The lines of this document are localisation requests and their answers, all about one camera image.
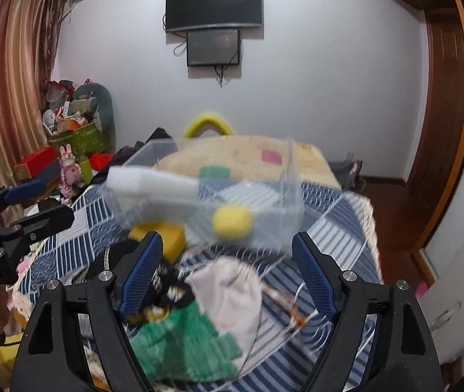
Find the black chain-trimmed hat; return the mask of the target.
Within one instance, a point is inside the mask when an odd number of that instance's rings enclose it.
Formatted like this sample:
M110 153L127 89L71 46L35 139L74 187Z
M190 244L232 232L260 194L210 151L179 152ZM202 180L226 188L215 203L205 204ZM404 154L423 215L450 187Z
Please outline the black chain-trimmed hat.
M103 271L116 276L112 302L123 319L154 309L185 308L195 300L192 288L166 262L163 250L162 237L156 232L148 233L141 242L114 242L88 267L85 280Z

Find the yellow rectangular sponge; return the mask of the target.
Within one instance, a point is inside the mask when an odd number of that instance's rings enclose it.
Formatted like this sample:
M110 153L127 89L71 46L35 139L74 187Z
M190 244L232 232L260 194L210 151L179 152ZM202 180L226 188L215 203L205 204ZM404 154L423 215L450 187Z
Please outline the yellow rectangular sponge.
M181 225L163 221L144 222L134 226L128 238L140 242L148 232L157 232L163 241L163 257L174 264L186 248L185 229Z

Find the green knitted cloth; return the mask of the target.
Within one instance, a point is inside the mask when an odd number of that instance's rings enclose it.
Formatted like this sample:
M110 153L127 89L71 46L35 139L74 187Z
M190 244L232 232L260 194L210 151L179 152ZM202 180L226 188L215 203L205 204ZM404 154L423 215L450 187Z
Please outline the green knitted cloth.
M143 325L131 338L135 357L152 382L214 382L237 377L243 354L236 338L221 334L196 302Z

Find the white foam block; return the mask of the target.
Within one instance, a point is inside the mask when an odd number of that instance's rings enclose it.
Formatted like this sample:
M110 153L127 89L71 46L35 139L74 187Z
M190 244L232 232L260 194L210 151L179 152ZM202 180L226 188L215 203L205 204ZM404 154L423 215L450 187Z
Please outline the white foam block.
M147 166L113 166L105 185L114 193L126 195L190 199L199 196L196 178Z

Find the white fabric pouch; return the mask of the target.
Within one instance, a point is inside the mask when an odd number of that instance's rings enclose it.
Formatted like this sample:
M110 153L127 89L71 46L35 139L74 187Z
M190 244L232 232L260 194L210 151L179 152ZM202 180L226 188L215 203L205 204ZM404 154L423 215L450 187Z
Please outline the white fabric pouch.
M241 349L233 360L240 370L258 336L262 287L257 270L235 257L218 257L187 275L198 307L221 334L230 334Z

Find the clear plastic storage box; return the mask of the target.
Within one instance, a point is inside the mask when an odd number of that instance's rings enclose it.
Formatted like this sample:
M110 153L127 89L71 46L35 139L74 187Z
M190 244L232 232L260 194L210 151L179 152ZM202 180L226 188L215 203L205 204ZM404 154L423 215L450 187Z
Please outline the clear plastic storage box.
M122 166L147 166L157 171L154 164L160 157L178 150L178 143L191 139L155 140L145 144ZM226 242L212 231L212 216L222 205L241 206L253 215L250 234L229 244L257 250L287 253L292 237L301 226L304 203L301 181L296 173L285 173L279 181L246 181L230 178L230 170L205 166L196 178L199 196L166 198L114 193L105 182L101 196L123 229L132 229L142 222L166 221L185 228L187 241L200 245Z

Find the red box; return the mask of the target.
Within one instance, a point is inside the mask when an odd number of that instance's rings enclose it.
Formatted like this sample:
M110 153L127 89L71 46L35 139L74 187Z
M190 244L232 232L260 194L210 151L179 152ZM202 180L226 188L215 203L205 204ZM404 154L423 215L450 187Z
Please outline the red box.
M53 146L47 146L31 153L13 167L16 178L20 181L30 180L56 159Z

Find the pink rabbit plush toy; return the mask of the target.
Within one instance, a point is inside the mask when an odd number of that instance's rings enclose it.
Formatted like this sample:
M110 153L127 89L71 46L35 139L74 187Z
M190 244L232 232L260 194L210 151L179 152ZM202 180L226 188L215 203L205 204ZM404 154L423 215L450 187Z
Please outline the pink rabbit plush toy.
M76 162L70 143L61 146L59 152L61 166L59 191L64 199L68 199L74 194L74 186L82 182L80 165Z

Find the blue white patterned tablecloth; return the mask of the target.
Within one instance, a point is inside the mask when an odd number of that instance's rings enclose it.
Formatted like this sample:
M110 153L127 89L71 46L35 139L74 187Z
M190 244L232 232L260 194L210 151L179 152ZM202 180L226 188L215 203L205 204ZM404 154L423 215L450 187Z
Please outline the blue white patterned tablecloth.
M104 187L91 186L73 204L72 227L44 241L13 290L13 303L28 319L47 281L66 281L86 268L109 245L123 239L124 231L103 198ZM382 280L373 207L368 199L319 184L303 183L304 217L301 229L319 250L344 270L363 280ZM304 314L304 325L268 296L263 298L260 331L243 372L233 381L194 383L167 380L164 389L178 391L298 391L323 351L331 325L315 310L296 264L279 251L204 246L190 242L179 270L187 275L218 257L236 257L251 265L265 284L290 294Z

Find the yellow round sponge ball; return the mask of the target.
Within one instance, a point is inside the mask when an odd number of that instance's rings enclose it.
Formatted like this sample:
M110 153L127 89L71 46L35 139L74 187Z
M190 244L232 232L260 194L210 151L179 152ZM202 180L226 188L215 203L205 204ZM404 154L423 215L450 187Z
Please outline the yellow round sponge ball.
M212 216L214 235L226 241L237 241L247 237L253 225L252 213L241 206L222 205Z

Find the green cardboard box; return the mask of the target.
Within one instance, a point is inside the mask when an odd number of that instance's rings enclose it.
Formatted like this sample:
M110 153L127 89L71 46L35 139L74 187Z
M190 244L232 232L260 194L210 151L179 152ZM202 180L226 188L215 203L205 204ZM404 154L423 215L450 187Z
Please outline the green cardboard box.
M71 145L75 157L107 151L110 148L110 135L97 130L94 123L82 126L74 131L50 136L48 139L56 154L61 146Z

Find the dark clothes pile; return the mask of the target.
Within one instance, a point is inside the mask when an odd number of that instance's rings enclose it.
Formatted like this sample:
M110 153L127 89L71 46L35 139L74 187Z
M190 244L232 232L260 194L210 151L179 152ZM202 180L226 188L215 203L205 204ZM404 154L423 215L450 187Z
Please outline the dark clothes pile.
M122 166L132 157L137 151L139 151L145 144L155 141L155 140L165 140L165 139L172 139L172 136L169 136L166 130L162 127L157 127L152 135L145 141L136 141L134 146L124 146L119 151L117 151L114 155L110 155L108 153L99 153L96 156L104 158L104 165L98 171L98 173L93 177L91 184L102 184L106 181L109 169L112 166Z

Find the grey green cushion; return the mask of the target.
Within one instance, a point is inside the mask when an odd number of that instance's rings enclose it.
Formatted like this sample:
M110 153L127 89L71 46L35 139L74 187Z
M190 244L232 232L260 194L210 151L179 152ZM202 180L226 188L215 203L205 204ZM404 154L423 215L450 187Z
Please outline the grey green cushion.
M113 104L109 90L96 82L89 82L78 87L73 94L73 99L89 100L89 112L98 131L109 132L113 125Z

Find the beige floral blanket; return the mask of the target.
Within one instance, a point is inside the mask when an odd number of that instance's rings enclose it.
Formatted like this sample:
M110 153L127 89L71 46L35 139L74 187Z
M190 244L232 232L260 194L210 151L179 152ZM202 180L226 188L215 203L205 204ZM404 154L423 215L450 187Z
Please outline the beige floral blanket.
M279 181L296 173L302 182L341 187L320 149L312 144L266 136L213 136L178 143L178 150L160 157L160 171L197 177L205 166L230 170L230 178L246 181Z

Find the striped pink gold curtain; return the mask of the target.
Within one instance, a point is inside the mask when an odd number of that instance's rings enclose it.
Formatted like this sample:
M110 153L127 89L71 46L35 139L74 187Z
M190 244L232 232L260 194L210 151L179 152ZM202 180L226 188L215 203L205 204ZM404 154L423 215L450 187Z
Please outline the striped pink gold curtain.
M42 85L52 73L67 0L0 0L0 187L45 147Z

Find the yellow curved chair back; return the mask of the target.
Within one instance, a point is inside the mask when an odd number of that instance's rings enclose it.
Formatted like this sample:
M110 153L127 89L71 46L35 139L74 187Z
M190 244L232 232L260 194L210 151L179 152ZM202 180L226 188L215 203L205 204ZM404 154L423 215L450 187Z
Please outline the yellow curved chair back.
M234 132L227 122L213 112L199 115L187 128L184 138L197 138L204 132L212 130L220 136L233 136Z

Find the brown wooden door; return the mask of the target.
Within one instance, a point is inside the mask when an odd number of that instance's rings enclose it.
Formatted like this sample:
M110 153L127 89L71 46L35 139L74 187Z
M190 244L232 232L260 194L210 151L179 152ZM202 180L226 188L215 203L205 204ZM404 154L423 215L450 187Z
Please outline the brown wooden door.
M427 100L406 192L377 227L381 250L412 252L435 232L464 169L464 1L401 1L425 15Z

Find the small wall monitor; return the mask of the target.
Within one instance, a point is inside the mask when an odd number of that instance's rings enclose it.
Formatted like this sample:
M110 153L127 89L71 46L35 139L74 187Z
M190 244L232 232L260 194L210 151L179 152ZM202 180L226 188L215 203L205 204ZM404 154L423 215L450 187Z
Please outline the small wall monitor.
M203 29L187 32L187 66L237 66L241 61L239 29Z

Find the large wall television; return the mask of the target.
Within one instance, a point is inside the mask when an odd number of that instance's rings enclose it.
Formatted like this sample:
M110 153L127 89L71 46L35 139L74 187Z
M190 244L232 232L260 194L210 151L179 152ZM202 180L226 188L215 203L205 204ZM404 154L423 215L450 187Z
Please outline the large wall television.
M262 25L263 0L166 0L165 28L169 33Z

